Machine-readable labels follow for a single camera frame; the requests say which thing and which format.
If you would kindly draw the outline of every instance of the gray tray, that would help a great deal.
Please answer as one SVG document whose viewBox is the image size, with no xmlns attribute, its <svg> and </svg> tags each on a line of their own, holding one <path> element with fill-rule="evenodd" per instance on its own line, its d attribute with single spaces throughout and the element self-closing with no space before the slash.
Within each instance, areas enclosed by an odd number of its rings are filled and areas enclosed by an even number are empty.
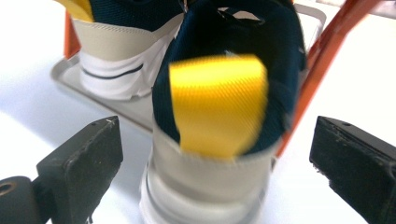
<svg viewBox="0 0 396 224">
<path fill-rule="evenodd" d="M 86 91 L 79 82 L 79 58 L 78 54 L 57 62 L 51 71 L 52 79 L 59 86 L 77 97 L 88 99 L 91 104 L 99 105 L 121 118 L 127 119 L 140 126 L 145 131 L 152 130 L 152 104 L 151 94 L 145 97 L 136 97 L 130 101 L 111 101 L 99 98 Z"/>
</svg>

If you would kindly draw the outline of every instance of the yellow webbing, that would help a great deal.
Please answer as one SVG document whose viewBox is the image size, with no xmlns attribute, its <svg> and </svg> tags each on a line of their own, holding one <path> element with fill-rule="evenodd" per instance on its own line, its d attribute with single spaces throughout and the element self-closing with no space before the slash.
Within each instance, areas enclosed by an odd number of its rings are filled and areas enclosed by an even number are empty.
<svg viewBox="0 0 396 224">
<path fill-rule="evenodd" d="M 184 151 L 232 160 L 257 141 L 267 106 L 267 71 L 253 55 L 215 56 L 169 66 Z"/>
<path fill-rule="evenodd" d="M 90 0 L 55 0 L 62 4 L 73 19 L 93 22 Z"/>
</svg>

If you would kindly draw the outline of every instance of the white midsole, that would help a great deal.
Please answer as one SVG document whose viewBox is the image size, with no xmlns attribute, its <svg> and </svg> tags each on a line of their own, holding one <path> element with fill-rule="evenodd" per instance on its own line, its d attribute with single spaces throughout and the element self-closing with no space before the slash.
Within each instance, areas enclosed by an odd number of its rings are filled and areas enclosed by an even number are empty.
<svg viewBox="0 0 396 224">
<path fill-rule="evenodd" d="M 226 181 L 228 182 L 231 178 L 233 182 L 233 185 L 218 185 L 218 188 L 215 189 L 215 191 L 219 191 L 224 188 L 236 188 L 235 191 L 242 190 L 245 192 L 244 186 L 239 183 L 241 175 L 247 174 L 244 173 L 244 171 L 248 171 L 251 167 L 254 168 L 259 165 L 269 167 L 266 170 L 263 169 L 259 171 L 260 175 L 266 176 L 266 180 L 264 179 L 262 182 L 258 183 L 258 188 L 253 188 L 254 190 L 248 191 L 248 193 L 246 193 L 242 198 L 239 198 L 239 200 L 231 199 L 228 202 L 221 202 L 221 200 L 223 200 L 224 198 L 219 198 L 218 201 L 216 200 L 216 198 L 214 198 L 213 202 L 205 202 L 197 198 L 194 199 L 194 195 L 182 194 L 180 192 L 182 192 L 184 189 L 173 188 L 169 186 L 166 181 L 163 181 L 165 178 L 167 178 L 162 175 L 163 166 L 160 165 L 159 167 L 159 163 L 155 163 L 156 160 L 154 157 L 158 157 L 158 155 L 156 155 L 156 152 L 158 152 L 158 150 L 162 150 L 165 154 L 172 154 L 171 151 L 175 149 L 172 148 L 172 144 L 165 143 L 166 141 L 170 140 L 168 139 L 169 137 L 164 133 L 159 132 L 159 130 L 157 130 L 159 128 L 156 125 L 154 126 L 154 135 L 156 136 L 154 136 L 153 140 L 153 153 L 149 159 L 148 167 L 141 185 L 142 198 L 140 201 L 140 209 L 146 223 L 249 224 L 257 221 L 257 216 L 260 213 L 261 203 L 267 188 L 269 174 L 271 173 L 271 158 L 274 156 L 274 153 L 276 152 L 280 141 L 274 144 L 273 148 L 268 148 L 268 153 L 258 154 L 255 156 L 255 158 L 247 158 L 246 160 L 242 159 L 241 161 L 237 161 L 235 164 L 222 165 L 221 163 L 218 163 L 217 165 L 215 165 L 213 161 L 202 161 L 204 167 L 211 166 L 211 169 L 223 169 L 225 171 L 224 175 L 227 175 L 229 177 Z M 167 140 L 165 140 L 165 142 L 159 142 L 159 138 Z M 191 159 L 188 158 L 190 155 L 185 155 L 183 153 L 180 154 L 179 152 L 176 153 L 176 155 L 177 154 L 179 155 L 176 156 L 178 157 L 178 159 L 173 158 L 172 160 L 165 161 L 163 163 L 167 166 L 172 166 L 173 164 L 171 163 L 177 163 L 177 160 L 186 160 L 186 158 L 187 160 Z M 263 161 L 265 164 L 263 164 L 262 162 L 252 162 L 252 159 L 257 161 Z M 235 172 L 236 169 L 242 170 L 243 172 Z M 200 171 L 198 169 L 194 172 L 188 172 L 187 175 L 201 176 L 201 174 L 199 174 L 201 172 L 208 174 L 208 170 Z M 179 174 L 172 173 L 171 175 L 185 175 L 184 173 L 184 171 L 180 171 Z"/>
<path fill-rule="evenodd" d="M 110 100 L 130 100 L 133 96 L 141 97 L 149 94 L 160 70 L 163 56 L 177 30 L 178 26 L 144 52 L 121 61 L 106 61 L 81 50 L 79 52 L 81 84 L 87 91 Z M 134 70 L 142 64 L 143 67 L 136 72 L 111 79 L 93 77 L 84 72 L 86 70 L 99 77 L 114 77 Z"/>
</svg>

